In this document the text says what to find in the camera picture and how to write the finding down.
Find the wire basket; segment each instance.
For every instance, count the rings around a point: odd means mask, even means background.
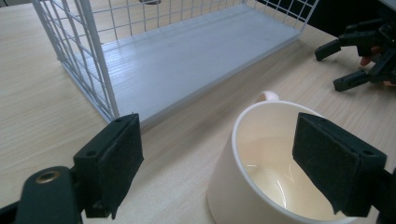
[[[318,0],[34,0],[58,60],[107,121],[143,126],[295,40]]]

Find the wooden table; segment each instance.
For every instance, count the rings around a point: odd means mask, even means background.
[[[32,5],[0,8],[0,206],[17,201],[24,180],[72,157],[106,123],[56,60]],[[261,91],[310,107],[388,154],[396,166],[396,88],[366,84],[336,92],[332,81],[360,68],[353,48],[319,63],[332,40],[306,27],[302,36],[251,65],[167,119],[143,130],[145,161],[117,219],[85,223],[214,223],[208,179],[239,113]],[[357,223],[375,223],[376,211]]]

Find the cup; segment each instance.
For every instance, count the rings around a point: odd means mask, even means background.
[[[317,112],[279,101],[264,91],[237,118],[209,180],[207,202],[218,224],[350,223],[292,158],[299,112]]]

